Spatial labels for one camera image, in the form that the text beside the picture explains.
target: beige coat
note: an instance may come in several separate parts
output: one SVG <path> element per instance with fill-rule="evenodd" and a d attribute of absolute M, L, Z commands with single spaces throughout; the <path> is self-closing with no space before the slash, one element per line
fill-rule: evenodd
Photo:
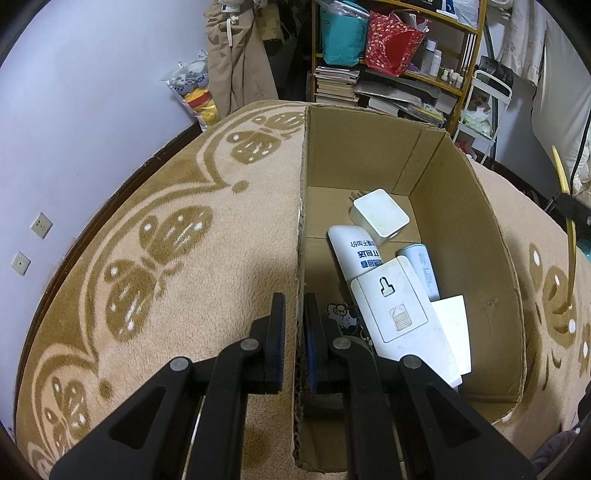
<path fill-rule="evenodd" d="M 231 24 L 232 46 L 226 30 L 230 14 L 212 3 L 207 18 L 209 89 L 220 118 L 258 100 L 277 100 L 277 89 L 269 59 L 261 40 L 252 10 L 252 2 L 242 4 L 242 13 Z"/>

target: beige rug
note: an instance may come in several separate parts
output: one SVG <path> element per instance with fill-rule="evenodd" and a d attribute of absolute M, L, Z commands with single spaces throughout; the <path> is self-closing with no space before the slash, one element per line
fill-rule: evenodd
<path fill-rule="evenodd" d="M 44 478 L 170 358 L 209 358 L 244 337 L 274 291 L 287 296 L 284 391 L 249 398 L 242 476 L 320 478 L 293 460 L 305 110 L 258 102 L 227 117 L 137 190 L 86 249 L 34 339 L 18 397 L 17 444 Z M 589 380 L 591 267 L 579 253 L 569 308 L 564 232 L 504 179 L 475 170 L 526 314 L 524 400 L 497 427 L 530 456 L 570 427 Z"/>
<path fill-rule="evenodd" d="M 302 103 L 242 109 L 171 159 L 102 228 L 39 329 L 18 397 L 17 443 L 47 477 L 177 355 L 210 358 L 287 296 L 285 388 L 252 395 L 244 478 L 298 478 L 292 378 Z"/>

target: red gift bag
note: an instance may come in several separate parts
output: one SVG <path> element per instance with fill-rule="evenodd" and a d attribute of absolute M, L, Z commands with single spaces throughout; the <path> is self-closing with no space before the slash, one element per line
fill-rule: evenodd
<path fill-rule="evenodd" d="M 389 16 L 371 12 L 365 62 L 379 72 L 398 77 L 410 63 L 425 34 L 407 25 L 393 12 Z"/>

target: wall socket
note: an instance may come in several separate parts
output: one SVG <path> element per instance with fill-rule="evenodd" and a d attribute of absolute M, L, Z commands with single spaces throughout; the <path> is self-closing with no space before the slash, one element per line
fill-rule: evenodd
<path fill-rule="evenodd" d="M 31 261 L 22 252 L 17 252 L 12 260 L 12 269 L 19 275 L 27 273 L 27 268 L 31 265 Z"/>
<path fill-rule="evenodd" d="M 33 230 L 42 240 L 46 237 L 47 232 L 51 229 L 53 223 L 47 218 L 43 212 L 40 212 L 37 216 L 37 220 L 31 225 Z"/>

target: cardboard box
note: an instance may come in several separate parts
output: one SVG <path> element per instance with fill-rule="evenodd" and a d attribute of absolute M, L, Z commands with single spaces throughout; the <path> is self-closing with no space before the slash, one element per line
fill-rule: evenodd
<path fill-rule="evenodd" d="M 441 297 L 463 295 L 466 303 L 472 372 L 460 393 L 490 422 L 506 415 L 525 381 L 521 296 L 500 227 L 466 157 L 443 130 L 363 109 L 312 105 L 306 135 L 304 290 L 315 292 L 321 314 L 329 303 L 352 304 L 328 228 L 351 224 L 351 192 L 386 190 L 410 223 L 379 247 L 382 259 L 415 242 L 427 246 Z M 342 411 L 306 404 L 297 388 L 297 463 L 345 471 Z"/>

